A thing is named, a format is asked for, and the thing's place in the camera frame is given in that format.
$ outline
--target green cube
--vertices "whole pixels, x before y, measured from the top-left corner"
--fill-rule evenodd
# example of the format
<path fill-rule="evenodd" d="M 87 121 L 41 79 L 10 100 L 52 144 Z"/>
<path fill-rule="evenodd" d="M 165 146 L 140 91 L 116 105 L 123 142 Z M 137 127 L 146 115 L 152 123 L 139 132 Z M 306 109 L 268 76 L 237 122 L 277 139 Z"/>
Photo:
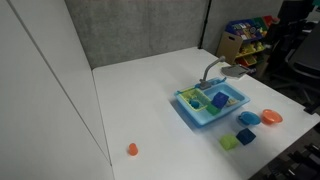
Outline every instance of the green cube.
<path fill-rule="evenodd" d="M 237 147 L 239 141 L 236 138 L 236 136 L 232 134 L 226 134 L 220 138 L 220 144 L 223 147 L 223 149 L 227 151 Z"/>
<path fill-rule="evenodd" d="M 212 104 L 208 104 L 206 107 L 207 111 L 213 116 L 217 115 L 221 110 L 213 106 Z"/>

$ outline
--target white panel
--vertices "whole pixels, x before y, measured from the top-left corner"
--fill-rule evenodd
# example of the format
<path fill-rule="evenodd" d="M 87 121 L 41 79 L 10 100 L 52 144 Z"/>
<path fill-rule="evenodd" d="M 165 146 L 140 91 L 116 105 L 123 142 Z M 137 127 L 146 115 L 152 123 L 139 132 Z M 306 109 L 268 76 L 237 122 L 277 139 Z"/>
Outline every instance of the white panel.
<path fill-rule="evenodd" d="M 90 131 L 108 156 L 92 72 L 63 0 L 11 0 Z"/>
<path fill-rule="evenodd" d="M 0 179 L 112 180 L 112 168 L 0 0 Z"/>

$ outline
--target blue square block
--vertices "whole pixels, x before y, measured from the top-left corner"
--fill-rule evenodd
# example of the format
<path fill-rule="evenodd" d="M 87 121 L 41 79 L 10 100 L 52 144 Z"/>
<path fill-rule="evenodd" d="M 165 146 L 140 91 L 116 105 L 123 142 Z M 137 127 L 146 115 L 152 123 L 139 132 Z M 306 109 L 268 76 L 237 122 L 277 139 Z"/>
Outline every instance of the blue square block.
<path fill-rule="evenodd" d="M 251 143 L 254 138 L 256 138 L 256 135 L 253 134 L 253 132 L 251 132 L 248 128 L 246 128 L 244 130 L 241 130 L 236 137 L 243 145 L 247 145 Z"/>
<path fill-rule="evenodd" d="M 228 102 L 229 96 L 218 92 L 212 99 L 211 104 L 218 109 L 222 109 Z"/>

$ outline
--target white tabletop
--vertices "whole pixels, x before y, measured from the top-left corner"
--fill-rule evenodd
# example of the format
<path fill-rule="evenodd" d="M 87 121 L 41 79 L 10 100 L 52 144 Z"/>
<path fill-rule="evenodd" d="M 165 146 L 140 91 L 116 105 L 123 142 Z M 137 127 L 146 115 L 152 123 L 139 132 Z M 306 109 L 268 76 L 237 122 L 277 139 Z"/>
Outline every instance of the white tabletop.
<path fill-rule="evenodd" d="M 227 82 L 251 101 L 195 128 L 182 118 L 173 93 L 198 83 L 216 59 L 189 48 L 93 71 L 116 180 L 247 179 L 319 122 L 318 115 L 305 113 L 303 106 L 244 76 Z M 208 79 L 221 77 L 219 69 L 225 65 L 213 67 Z M 235 120 L 241 112 L 260 114 L 266 108 L 279 112 L 284 121 L 250 127 L 257 137 L 246 146 L 230 151 L 220 146 L 222 135 L 244 129 Z M 132 142 L 139 148 L 135 157 L 126 152 Z"/>

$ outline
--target orange toy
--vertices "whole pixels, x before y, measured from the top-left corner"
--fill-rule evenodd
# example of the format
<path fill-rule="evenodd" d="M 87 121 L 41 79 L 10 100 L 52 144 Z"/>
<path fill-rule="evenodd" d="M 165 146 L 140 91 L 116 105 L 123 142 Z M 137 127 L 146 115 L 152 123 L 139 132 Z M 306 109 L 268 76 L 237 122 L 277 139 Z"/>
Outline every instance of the orange toy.
<path fill-rule="evenodd" d="M 129 145 L 129 149 L 128 149 L 128 153 L 131 155 L 131 156 L 135 156 L 138 154 L 138 148 L 137 148 L 137 145 L 135 143 L 131 143 Z"/>
<path fill-rule="evenodd" d="M 262 112 L 261 120 L 264 124 L 273 124 L 282 122 L 282 117 L 279 113 L 271 109 L 265 109 Z"/>

